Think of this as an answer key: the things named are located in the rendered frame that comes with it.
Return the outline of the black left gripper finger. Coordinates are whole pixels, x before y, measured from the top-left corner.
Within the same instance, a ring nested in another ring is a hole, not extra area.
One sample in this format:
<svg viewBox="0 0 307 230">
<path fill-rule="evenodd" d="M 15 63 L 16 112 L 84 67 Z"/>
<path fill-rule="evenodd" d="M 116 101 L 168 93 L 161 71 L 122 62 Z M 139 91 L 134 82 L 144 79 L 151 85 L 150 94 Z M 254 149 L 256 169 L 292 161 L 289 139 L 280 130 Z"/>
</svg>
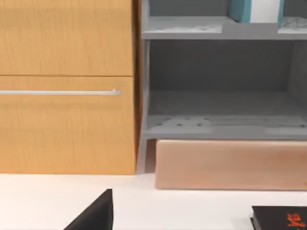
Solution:
<svg viewBox="0 0 307 230">
<path fill-rule="evenodd" d="M 105 190 L 63 230 L 113 230 L 113 190 Z"/>
</svg>

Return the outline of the teal and white book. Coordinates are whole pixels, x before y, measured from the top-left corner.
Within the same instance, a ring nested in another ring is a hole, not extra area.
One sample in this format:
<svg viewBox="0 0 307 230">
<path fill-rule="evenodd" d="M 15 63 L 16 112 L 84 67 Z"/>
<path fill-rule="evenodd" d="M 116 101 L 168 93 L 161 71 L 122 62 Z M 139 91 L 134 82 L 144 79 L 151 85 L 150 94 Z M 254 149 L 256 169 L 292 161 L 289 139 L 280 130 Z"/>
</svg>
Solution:
<svg viewBox="0 0 307 230">
<path fill-rule="evenodd" d="M 284 0 L 230 0 L 228 15 L 239 23 L 282 24 Z"/>
</svg>

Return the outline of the plain wooden drawer front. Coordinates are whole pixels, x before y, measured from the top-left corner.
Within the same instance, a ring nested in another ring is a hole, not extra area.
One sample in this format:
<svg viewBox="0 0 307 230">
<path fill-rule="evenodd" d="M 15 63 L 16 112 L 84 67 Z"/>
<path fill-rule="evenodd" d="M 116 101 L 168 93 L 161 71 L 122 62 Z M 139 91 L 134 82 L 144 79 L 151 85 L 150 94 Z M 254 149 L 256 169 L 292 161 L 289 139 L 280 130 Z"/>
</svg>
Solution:
<svg viewBox="0 0 307 230">
<path fill-rule="evenodd" d="M 132 74 L 132 0 L 0 0 L 0 75 Z"/>
</svg>

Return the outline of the grey open shelf unit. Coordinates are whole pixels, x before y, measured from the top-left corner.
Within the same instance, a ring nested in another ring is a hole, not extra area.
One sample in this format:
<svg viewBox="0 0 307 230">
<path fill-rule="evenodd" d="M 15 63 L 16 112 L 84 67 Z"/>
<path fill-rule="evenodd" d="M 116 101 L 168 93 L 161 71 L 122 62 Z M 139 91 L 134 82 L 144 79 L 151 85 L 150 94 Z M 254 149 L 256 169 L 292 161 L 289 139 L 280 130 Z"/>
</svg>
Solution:
<svg viewBox="0 0 307 230">
<path fill-rule="evenodd" d="M 142 0 L 142 126 L 150 140 L 307 141 L 307 0 L 282 24 L 239 23 L 230 0 Z"/>
</svg>

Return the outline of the pale wooden drawer front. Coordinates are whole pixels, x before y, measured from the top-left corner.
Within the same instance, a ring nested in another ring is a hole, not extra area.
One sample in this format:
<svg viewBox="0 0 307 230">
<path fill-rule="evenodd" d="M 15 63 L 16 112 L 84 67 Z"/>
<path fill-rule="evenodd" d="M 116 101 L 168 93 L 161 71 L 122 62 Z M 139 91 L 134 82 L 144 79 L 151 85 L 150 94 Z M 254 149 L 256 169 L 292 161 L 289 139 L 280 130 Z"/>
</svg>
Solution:
<svg viewBox="0 0 307 230">
<path fill-rule="evenodd" d="M 157 141 L 158 189 L 307 191 L 307 141 Z"/>
</svg>

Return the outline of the black book with red print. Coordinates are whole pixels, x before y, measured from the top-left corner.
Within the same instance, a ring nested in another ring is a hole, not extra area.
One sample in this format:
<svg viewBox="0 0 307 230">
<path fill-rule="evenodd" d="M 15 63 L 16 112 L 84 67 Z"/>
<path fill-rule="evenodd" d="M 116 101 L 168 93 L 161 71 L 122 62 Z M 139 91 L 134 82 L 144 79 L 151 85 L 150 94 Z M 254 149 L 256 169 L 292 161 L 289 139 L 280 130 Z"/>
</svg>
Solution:
<svg viewBox="0 0 307 230">
<path fill-rule="evenodd" d="M 306 206 L 253 206 L 254 230 L 307 230 Z"/>
</svg>

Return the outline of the wooden cupboard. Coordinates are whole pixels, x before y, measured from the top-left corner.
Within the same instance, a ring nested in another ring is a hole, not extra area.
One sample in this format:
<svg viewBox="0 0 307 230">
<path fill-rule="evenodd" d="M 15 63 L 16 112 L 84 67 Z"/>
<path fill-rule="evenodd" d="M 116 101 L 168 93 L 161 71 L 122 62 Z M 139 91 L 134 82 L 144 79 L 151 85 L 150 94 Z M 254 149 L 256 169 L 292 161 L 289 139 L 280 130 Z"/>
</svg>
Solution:
<svg viewBox="0 0 307 230">
<path fill-rule="evenodd" d="M 0 173 L 136 171 L 140 0 L 0 0 Z"/>
</svg>

